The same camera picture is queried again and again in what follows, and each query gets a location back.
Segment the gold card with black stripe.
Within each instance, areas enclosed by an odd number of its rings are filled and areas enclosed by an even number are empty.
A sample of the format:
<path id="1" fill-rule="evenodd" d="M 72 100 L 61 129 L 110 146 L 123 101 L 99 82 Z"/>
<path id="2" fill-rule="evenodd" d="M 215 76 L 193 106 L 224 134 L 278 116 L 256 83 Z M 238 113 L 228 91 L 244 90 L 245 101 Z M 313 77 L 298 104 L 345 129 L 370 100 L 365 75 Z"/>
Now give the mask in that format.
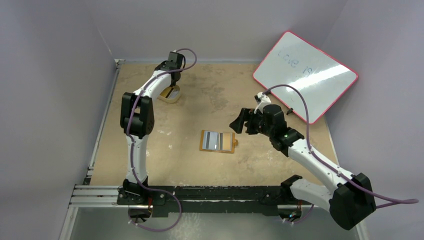
<path id="1" fill-rule="evenodd" d="M 231 132 L 220 132 L 218 141 L 218 150 L 224 152 L 233 151 L 233 134 Z"/>

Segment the orange leather card holder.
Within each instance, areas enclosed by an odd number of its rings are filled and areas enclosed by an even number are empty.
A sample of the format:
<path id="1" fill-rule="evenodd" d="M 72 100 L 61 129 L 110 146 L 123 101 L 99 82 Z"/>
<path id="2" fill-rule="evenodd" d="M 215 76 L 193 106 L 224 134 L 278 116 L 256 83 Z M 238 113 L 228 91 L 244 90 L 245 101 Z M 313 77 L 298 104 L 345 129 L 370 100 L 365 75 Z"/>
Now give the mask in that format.
<path id="1" fill-rule="evenodd" d="M 233 132 L 217 132 L 202 130 L 199 150 L 203 152 L 217 152 L 233 154 L 238 146 L 238 140 Z"/>

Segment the grey card with stripe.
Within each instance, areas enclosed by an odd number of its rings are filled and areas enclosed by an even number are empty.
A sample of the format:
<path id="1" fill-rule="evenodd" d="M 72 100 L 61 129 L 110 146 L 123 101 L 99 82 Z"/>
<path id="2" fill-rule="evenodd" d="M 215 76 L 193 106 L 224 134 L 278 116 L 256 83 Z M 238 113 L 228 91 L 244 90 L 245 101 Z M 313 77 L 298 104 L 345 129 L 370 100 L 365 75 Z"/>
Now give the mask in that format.
<path id="1" fill-rule="evenodd" d="M 201 144 L 202 150 L 217 151 L 219 145 L 219 133 L 216 131 L 204 131 Z"/>

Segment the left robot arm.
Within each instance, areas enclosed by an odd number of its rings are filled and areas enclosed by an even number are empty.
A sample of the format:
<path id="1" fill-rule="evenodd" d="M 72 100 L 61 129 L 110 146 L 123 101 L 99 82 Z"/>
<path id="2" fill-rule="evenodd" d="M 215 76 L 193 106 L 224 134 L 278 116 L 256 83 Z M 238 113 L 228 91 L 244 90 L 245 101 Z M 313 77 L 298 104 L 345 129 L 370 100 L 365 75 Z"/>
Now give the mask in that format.
<path id="1" fill-rule="evenodd" d="M 128 144 L 128 170 L 122 188 L 138 205 L 149 199 L 144 181 L 148 179 L 147 141 L 155 124 L 154 101 L 166 88 L 176 85 L 185 61 L 183 54 L 171 51 L 146 83 L 134 92 L 125 92 L 121 99 L 120 126 Z"/>

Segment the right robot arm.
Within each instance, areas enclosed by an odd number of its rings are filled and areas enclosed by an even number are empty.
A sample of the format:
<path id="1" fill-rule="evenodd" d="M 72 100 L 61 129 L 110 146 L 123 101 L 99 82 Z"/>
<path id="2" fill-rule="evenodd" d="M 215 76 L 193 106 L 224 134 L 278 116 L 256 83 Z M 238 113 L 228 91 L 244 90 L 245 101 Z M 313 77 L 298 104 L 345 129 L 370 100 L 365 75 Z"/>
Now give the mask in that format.
<path id="1" fill-rule="evenodd" d="M 262 111 L 242 108 L 238 117 L 230 123 L 237 134 L 246 127 L 249 135 L 263 134 L 274 149 L 301 164 L 322 184 L 311 183 L 299 175 L 293 175 L 281 183 L 280 196 L 288 204 L 296 200 L 306 201 L 330 213 L 343 229 L 350 230 L 376 211 L 375 198 L 370 194 L 370 179 L 363 173 L 354 175 L 326 158 L 296 129 L 285 121 L 280 106 L 270 104 Z"/>

